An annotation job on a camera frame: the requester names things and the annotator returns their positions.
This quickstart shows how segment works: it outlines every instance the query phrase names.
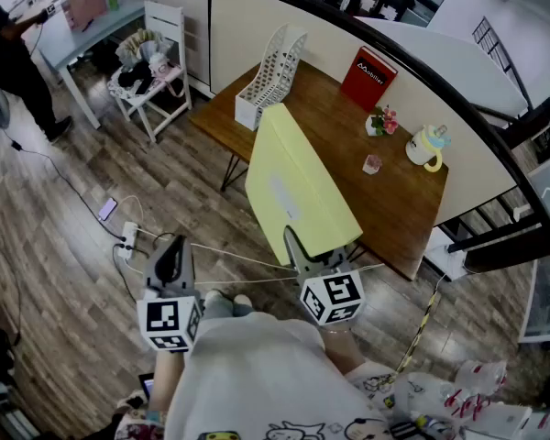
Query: person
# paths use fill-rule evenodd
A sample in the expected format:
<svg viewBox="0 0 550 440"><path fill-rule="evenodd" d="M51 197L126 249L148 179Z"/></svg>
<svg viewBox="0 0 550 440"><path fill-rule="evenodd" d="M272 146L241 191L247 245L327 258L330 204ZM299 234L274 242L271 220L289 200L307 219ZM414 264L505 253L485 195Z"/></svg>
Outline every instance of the person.
<svg viewBox="0 0 550 440"><path fill-rule="evenodd" d="M319 331L209 291L191 353L158 353L148 408L128 412L115 440L391 439L371 395L383 403L392 373L346 324Z"/></svg>
<svg viewBox="0 0 550 440"><path fill-rule="evenodd" d="M72 118L57 122L49 88L32 62L22 34L48 19L46 10L19 23L12 22L0 6L0 88L22 98L35 123L49 142L55 142L71 126Z"/></svg>

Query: wooden floor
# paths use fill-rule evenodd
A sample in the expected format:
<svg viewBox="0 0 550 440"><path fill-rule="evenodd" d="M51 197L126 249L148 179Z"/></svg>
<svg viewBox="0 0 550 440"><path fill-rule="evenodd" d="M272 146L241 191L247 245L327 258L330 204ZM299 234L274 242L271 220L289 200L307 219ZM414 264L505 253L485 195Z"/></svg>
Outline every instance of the wooden floor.
<svg viewBox="0 0 550 440"><path fill-rule="evenodd" d="M51 155L94 211L110 196L120 201L136 195L144 217L136 202L127 200L107 223L116 233L131 219L152 233L183 233L193 242L274 262L244 182L219 192L229 159L225 151L189 126L185 116L151 145L141 126L123 120L104 75L85 63L73 76L102 120L99 130L88 125L65 89L53 85L56 113L75 119L67 136L50 146L19 101L12 105L8 134L25 149ZM46 160L14 151L0 131L0 246L22 287L16 401L41 430L61 437L80 438L104 426L116 401L138 387L138 374L153 368L154 353L141 340L135 305L112 262L114 243ZM148 236L137 244L151 249ZM364 257L357 264L374 261ZM142 257L131 264L141 267ZM198 248L195 264L198 281L287 276ZM121 266L139 294L139 276ZM448 379L467 359L505 358L510 376L503 398L530 402L550 372L550 352L538 346L518 350L516 344L530 274L531 265L523 265L443 283L412 366ZM399 364L439 277L424 264L414 282L387 268L363 274L367 306L354 332L369 358ZM260 310L301 317L299 289L292 283L230 289L241 290ZM11 335L17 305L17 286L0 256L0 327Z"/></svg>

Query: phone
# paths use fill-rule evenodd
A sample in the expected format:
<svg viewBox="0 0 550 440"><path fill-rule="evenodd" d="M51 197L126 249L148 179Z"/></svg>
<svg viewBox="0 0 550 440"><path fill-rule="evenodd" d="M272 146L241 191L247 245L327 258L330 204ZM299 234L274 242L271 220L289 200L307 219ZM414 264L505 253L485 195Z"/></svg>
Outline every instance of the phone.
<svg viewBox="0 0 550 440"><path fill-rule="evenodd" d="M153 391L154 376L155 376L154 373L147 373L146 375L138 375L138 379L140 380L140 386L145 392L145 396L147 396L148 400L150 399L150 393Z"/></svg>
<svg viewBox="0 0 550 440"><path fill-rule="evenodd" d="M118 202L114 199L110 198L108 201L104 204L104 207L100 210L98 213L98 216L100 217L100 220L103 222L108 219L110 214L116 209L116 206L118 205Z"/></svg>

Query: black shoe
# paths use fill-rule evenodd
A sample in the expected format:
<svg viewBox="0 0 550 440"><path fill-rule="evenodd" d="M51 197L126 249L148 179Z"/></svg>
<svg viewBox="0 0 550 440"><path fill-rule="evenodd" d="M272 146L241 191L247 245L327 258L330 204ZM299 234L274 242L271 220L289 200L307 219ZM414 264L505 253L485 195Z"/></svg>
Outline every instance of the black shoe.
<svg viewBox="0 0 550 440"><path fill-rule="evenodd" d="M72 126L72 117L68 115L60 122L56 122L55 126L49 130L49 132L46 132L45 135L47 136L47 140L50 143L56 143L57 140L61 138L61 136L67 131L68 128Z"/></svg>

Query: white chair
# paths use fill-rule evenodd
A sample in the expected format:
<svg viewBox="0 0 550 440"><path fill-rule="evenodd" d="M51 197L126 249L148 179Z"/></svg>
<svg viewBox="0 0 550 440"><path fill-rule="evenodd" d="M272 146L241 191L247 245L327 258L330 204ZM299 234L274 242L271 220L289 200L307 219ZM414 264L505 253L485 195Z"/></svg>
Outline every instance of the white chair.
<svg viewBox="0 0 550 440"><path fill-rule="evenodd" d="M154 2L145 2L145 26L147 29L158 31L165 38L170 39L178 44L180 54L180 65L176 65L169 72L163 82L154 81L147 92L144 94L135 94L138 87L138 83L135 83L133 89L121 88L118 85L118 75L120 75L122 69L118 69L112 76L110 82L108 82L108 90L110 94L116 99L120 111L124 115L127 121L130 121L130 115L135 111L138 111L143 125L147 130L148 136L152 142L157 141L157 134L163 130L175 117L181 114L186 109L192 109L192 97L190 95L190 85L187 77L187 70L185 65L185 36L183 31L183 11L182 8L174 8L172 6L166 6L157 4ZM167 88L167 85L177 78L181 78L183 81L183 89L178 93L178 97L182 97L185 94L185 103L182 104L177 110L169 114L165 110L153 104L150 99L157 93ZM130 105L127 110L124 102ZM155 129L151 128L147 115L143 106L147 105L154 111L157 111L165 120L161 122Z"/></svg>

